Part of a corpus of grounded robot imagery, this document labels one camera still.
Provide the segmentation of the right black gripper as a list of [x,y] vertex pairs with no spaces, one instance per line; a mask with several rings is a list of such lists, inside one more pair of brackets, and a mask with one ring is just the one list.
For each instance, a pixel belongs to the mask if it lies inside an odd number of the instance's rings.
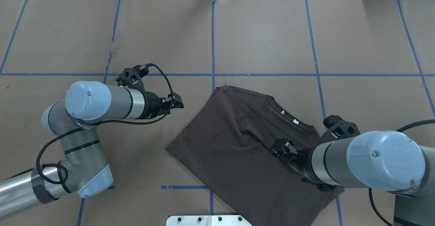
[[289,138],[275,140],[271,146],[274,155],[295,167],[302,181],[320,191],[332,191],[336,186],[360,186],[361,182],[350,171],[346,161],[348,147],[360,135],[357,125],[340,116],[323,120],[326,132],[319,144],[297,149]]

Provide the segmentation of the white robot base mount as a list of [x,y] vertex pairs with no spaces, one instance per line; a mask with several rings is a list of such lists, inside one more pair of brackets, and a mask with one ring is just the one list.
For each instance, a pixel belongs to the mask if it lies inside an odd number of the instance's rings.
[[240,215],[174,215],[168,217],[166,226],[251,226]]

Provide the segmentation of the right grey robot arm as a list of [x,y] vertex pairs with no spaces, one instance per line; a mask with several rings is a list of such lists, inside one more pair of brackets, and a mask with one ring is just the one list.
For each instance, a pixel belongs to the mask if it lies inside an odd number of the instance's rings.
[[[433,119],[367,133],[340,116],[328,116],[323,124],[327,130],[316,146],[297,149],[291,139],[280,138],[271,146],[273,154],[320,191],[368,188],[372,209],[388,226],[434,225],[435,151],[404,134],[412,127],[434,124]],[[396,196],[392,223],[377,210],[373,189]]]

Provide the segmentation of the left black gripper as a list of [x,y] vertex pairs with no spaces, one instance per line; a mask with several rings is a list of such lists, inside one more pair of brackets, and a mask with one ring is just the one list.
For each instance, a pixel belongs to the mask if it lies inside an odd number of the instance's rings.
[[[143,83],[143,77],[149,74],[149,68],[155,67],[164,77],[168,84],[170,94],[168,97],[159,97],[157,94],[147,91]],[[172,86],[157,65],[136,65],[125,68],[116,78],[119,87],[126,88],[130,94],[130,109],[126,120],[150,120],[159,116],[167,116],[172,109],[184,108],[183,101],[177,93],[172,93]]]

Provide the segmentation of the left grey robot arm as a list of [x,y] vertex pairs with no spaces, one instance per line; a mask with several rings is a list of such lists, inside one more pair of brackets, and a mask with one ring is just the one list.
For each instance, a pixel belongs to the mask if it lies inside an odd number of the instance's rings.
[[170,94],[159,97],[146,90],[142,79],[150,67],[160,71],[155,64],[124,69],[116,86],[77,81],[64,99],[43,112],[42,126],[54,139],[42,147],[33,168],[1,183],[2,220],[70,193],[88,198],[113,184],[97,127],[105,123],[152,124],[172,109],[184,107],[163,71],[160,74]]

